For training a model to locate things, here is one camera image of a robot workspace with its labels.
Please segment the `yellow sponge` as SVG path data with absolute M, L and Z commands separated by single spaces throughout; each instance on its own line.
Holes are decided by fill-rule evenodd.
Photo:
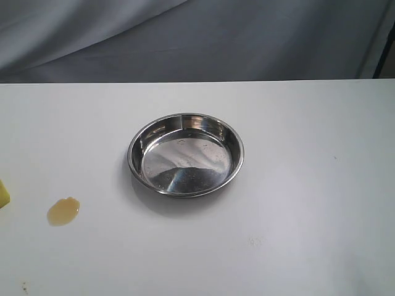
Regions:
M 2 180 L 0 180 L 0 208 L 3 208 L 10 202 L 10 194 L 8 193 Z

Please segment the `amber liquid spill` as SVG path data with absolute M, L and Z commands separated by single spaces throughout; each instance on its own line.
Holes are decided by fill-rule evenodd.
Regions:
M 77 199 L 60 199 L 48 210 L 46 218 L 50 226 L 64 226 L 77 217 L 79 209 L 80 202 Z

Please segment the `stainless steel round pan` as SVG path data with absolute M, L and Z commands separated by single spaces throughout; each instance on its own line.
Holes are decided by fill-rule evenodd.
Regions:
M 128 146 L 132 175 L 146 188 L 188 199 L 230 183 L 244 162 L 244 145 L 226 122 L 201 113 L 176 113 L 142 127 Z

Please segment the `grey backdrop cloth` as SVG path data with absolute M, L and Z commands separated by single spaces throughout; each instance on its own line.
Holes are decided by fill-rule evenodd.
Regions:
M 373 75 L 393 1 L 2 1 L 2 83 Z

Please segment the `black stand pole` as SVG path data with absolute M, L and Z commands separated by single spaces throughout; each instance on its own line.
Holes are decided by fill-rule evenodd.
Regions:
M 372 76 L 373 79 L 380 78 L 380 75 L 383 71 L 385 62 L 386 62 L 386 60 L 389 56 L 390 50 L 392 48 L 393 42 L 394 42 L 394 24 L 392 25 L 389 33 L 386 36 L 385 43 L 383 45 L 381 54 L 379 56 L 378 62 L 375 67 L 375 71 L 373 72 L 373 76 Z

